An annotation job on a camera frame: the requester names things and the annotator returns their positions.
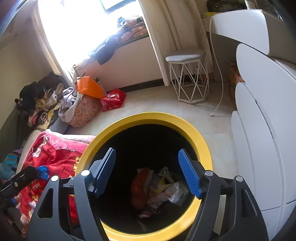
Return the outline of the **white orange plastic bag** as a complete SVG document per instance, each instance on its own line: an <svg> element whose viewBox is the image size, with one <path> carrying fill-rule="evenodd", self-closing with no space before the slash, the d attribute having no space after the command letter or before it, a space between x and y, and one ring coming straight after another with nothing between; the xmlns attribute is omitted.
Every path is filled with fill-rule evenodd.
<svg viewBox="0 0 296 241"><path fill-rule="evenodd" d="M185 181L164 185L163 189L149 186L149 199L147 204L151 209L158 209L166 201L176 206L182 206L189 193Z"/></svg>

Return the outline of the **yellow blue snack packet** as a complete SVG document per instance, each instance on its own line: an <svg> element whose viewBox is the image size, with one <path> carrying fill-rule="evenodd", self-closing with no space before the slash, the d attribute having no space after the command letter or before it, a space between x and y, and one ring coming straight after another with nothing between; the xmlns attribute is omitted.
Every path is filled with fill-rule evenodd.
<svg viewBox="0 0 296 241"><path fill-rule="evenodd" d="M158 182L157 192L163 192L175 183L167 166L158 173L158 176L160 180Z"/></svg>

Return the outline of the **purple candy wrapper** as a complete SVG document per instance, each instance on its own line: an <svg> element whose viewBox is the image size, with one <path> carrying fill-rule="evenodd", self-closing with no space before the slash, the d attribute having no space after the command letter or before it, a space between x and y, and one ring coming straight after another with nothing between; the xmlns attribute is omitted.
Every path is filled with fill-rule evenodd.
<svg viewBox="0 0 296 241"><path fill-rule="evenodd" d="M146 219L150 218L152 216L159 215L161 213L160 209L153 209L151 207L148 207L148 209L143 210L139 215L138 218L140 219Z"/></svg>

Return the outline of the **red plastic net bag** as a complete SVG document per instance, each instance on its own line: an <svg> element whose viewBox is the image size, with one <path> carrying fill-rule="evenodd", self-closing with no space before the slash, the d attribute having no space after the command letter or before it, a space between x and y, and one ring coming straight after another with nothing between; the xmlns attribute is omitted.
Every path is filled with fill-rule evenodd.
<svg viewBox="0 0 296 241"><path fill-rule="evenodd" d="M144 184L149 176L149 169L143 168L134 178L131 185L132 205L139 210L147 208L148 195L144 190Z"/></svg>

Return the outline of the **yellow round trash bin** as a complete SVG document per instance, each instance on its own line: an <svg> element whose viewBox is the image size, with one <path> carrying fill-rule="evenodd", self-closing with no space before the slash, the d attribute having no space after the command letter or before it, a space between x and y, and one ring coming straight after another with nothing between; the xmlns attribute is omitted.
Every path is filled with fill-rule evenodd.
<svg viewBox="0 0 296 241"><path fill-rule="evenodd" d="M91 161L97 151L111 137L127 128L144 124L158 124L168 126L179 132L187 139L187 141L189 141L203 167L207 170L213 169L212 157L208 145L203 136L193 125L191 125L186 120L169 113L147 112L130 115L109 125L102 132L100 132L89 144L81 156L75 174L80 173L82 170L90 166ZM200 205L201 201L197 198L194 198L188 209L177 221L168 227L163 228L162 230L145 235L122 233L114 230L106 224L103 224L102 226L110 240L171 240L172 238L180 235L193 224Z"/></svg>

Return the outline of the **colourful floral pillow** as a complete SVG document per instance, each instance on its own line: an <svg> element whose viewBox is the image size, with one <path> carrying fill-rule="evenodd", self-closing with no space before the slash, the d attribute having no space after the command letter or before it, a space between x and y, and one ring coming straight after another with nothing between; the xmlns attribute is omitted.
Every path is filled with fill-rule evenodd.
<svg viewBox="0 0 296 241"><path fill-rule="evenodd" d="M0 177L2 181L10 180L10 178L15 175L21 153L22 150L14 150L5 157L0 168Z"/></svg>

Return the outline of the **red floral blanket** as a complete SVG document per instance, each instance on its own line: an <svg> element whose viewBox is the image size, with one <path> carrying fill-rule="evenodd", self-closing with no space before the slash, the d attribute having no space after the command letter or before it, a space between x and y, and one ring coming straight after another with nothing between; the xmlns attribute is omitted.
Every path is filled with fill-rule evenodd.
<svg viewBox="0 0 296 241"><path fill-rule="evenodd" d="M93 139L94 136L91 135L63 135L50 130L28 138L17 172L27 166L40 167L45 177L35 180L20 192L19 210L23 238L26 237L30 219L49 179L54 175L60 178L75 176L80 158Z"/></svg>

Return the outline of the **pile of clothes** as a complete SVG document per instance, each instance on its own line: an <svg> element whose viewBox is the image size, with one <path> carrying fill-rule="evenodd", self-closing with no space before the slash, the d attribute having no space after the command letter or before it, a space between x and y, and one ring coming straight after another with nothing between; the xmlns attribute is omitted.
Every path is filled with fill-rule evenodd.
<svg viewBox="0 0 296 241"><path fill-rule="evenodd" d="M29 127L40 131L48 129L58 118L62 93L67 86L62 76L52 72L26 85L15 99L18 114Z"/></svg>

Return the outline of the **floral fabric laundry basket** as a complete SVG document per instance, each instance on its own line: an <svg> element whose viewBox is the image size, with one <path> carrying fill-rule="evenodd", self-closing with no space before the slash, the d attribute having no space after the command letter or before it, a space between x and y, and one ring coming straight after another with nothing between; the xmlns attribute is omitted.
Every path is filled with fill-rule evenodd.
<svg viewBox="0 0 296 241"><path fill-rule="evenodd" d="M69 125L74 128L80 128L88 124L99 114L100 109L101 104L99 99L83 95L76 105L76 109Z"/></svg>

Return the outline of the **lavender grey garment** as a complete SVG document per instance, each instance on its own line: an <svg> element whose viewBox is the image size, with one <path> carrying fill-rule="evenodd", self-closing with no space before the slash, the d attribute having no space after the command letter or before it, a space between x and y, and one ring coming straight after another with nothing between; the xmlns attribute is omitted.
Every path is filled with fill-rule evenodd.
<svg viewBox="0 0 296 241"><path fill-rule="evenodd" d="M59 119L65 123L69 123L82 97L83 94L79 93L74 87L65 89L58 112Z"/></svg>

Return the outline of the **orange paper shopping bag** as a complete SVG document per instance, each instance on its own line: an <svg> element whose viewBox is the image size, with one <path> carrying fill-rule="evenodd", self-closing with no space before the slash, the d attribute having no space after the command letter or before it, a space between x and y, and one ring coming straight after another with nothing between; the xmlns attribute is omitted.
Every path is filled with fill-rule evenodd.
<svg viewBox="0 0 296 241"><path fill-rule="evenodd" d="M103 88L90 76L77 79L77 91L97 99L102 99L106 95Z"/></svg>

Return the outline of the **red plastic bag on floor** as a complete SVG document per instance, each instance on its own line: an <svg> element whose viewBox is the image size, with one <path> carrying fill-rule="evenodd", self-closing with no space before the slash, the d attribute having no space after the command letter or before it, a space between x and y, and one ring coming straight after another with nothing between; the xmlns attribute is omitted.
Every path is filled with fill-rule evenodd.
<svg viewBox="0 0 296 241"><path fill-rule="evenodd" d="M126 93L120 89L114 89L100 99L102 111L109 111L121 108L126 98Z"/></svg>

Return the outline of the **dark blue puffer jacket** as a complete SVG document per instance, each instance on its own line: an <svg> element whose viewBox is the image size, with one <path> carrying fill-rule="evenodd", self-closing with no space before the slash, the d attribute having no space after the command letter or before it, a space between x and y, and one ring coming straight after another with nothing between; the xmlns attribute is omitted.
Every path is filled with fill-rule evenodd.
<svg viewBox="0 0 296 241"><path fill-rule="evenodd" d="M112 58L114 51L118 48L119 44L120 37L111 36L93 50L90 53L90 57L96 60L100 65L103 65Z"/></svg>

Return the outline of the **orange patterned quilt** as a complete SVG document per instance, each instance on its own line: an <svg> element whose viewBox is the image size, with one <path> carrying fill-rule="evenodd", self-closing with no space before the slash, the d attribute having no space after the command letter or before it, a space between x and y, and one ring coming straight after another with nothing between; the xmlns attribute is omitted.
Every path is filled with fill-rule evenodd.
<svg viewBox="0 0 296 241"><path fill-rule="evenodd" d="M148 36L148 31L142 16L134 16L120 23L117 30L120 44Z"/></svg>

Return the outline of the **cream curtain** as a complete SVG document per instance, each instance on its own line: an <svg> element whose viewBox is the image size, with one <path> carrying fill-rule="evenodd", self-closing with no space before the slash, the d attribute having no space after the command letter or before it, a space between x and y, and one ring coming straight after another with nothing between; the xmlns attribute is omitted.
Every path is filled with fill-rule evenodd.
<svg viewBox="0 0 296 241"><path fill-rule="evenodd" d="M164 85L171 83L166 57L177 50L206 52L209 73L213 61L198 1L139 1Z"/></svg>

